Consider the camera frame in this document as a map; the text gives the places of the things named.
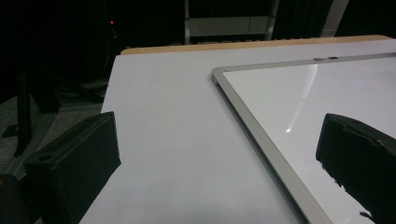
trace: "black fabric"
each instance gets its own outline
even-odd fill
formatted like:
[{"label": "black fabric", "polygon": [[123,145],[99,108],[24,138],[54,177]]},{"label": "black fabric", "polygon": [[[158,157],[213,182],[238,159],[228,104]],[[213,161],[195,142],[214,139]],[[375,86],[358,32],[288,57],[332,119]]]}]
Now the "black fabric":
[{"label": "black fabric", "polygon": [[0,15],[11,51],[24,50],[60,76],[90,81],[111,63],[106,0],[1,1]]},{"label": "black fabric", "polygon": [[396,14],[390,0],[349,0],[335,36],[387,35],[396,38]]},{"label": "black fabric", "polygon": [[184,0],[111,0],[108,11],[121,46],[165,46],[184,40]]},{"label": "black fabric", "polygon": [[0,104],[16,96],[15,64],[6,56],[0,57]]},{"label": "black fabric", "polygon": [[272,39],[320,37],[332,0],[280,0]]}]

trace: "wooden table edge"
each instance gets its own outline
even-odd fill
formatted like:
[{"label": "wooden table edge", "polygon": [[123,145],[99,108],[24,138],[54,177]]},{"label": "wooden table edge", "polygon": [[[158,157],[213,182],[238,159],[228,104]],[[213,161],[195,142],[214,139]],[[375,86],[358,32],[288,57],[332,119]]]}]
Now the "wooden table edge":
[{"label": "wooden table edge", "polygon": [[338,37],[319,37],[319,38],[308,38],[308,39],[164,46],[164,47],[125,49],[120,53],[120,55],[182,52],[182,51],[213,50],[213,49],[262,48],[262,47],[277,47],[277,46],[306,45],[306,44],[331,44],[331,43],[359,42],[359,41],[384,40],[384,39],[391,39],[391,38],[385,35],[356,35],[356,36],[338,36]]}]

